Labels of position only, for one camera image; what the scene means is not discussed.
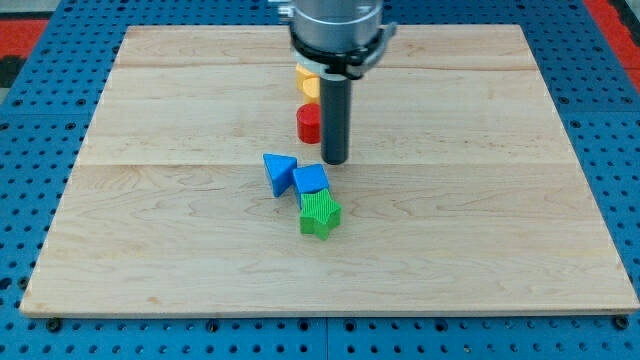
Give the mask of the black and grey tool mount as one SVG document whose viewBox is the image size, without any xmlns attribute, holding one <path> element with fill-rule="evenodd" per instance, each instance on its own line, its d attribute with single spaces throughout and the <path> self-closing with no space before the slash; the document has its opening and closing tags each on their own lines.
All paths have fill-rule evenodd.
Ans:
<svg viewBox="0 0 640 360">
<path fill-rule="evenodd" d="M 379 27 L 373 39 L 347 52 L 328 52 L 311 47 L 289 27 L 291 48 L 296 61 L 327 80 L 359 80 L 374 68 L 384 56 L 390 39 L 396 35 L 397 24 Z"/>
</svg>

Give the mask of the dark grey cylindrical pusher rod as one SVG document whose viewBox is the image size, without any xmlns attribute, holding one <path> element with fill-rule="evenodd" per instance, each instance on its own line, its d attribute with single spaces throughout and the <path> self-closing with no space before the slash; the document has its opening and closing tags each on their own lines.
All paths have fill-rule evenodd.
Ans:
<svg viewBox="0 0 640 360">
<path fill-rule="evenodd" d="M 343 164 L 348 159 L 351 81 L 320 79 L 321 156 L 330 165 Z"/>
</svg>

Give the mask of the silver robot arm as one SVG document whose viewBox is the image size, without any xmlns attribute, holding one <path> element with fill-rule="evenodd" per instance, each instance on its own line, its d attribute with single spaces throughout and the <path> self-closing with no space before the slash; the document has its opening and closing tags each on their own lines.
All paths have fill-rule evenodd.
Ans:
<svg viewBox="0 0 640 360">
<path fill-rule="evenodd" d="M 321 157 L 349 157 L 352 83 L 382 59 L 397 30 L 382 0 L 274 0 L 296 62 L 319 76 Z"/>
</svg>

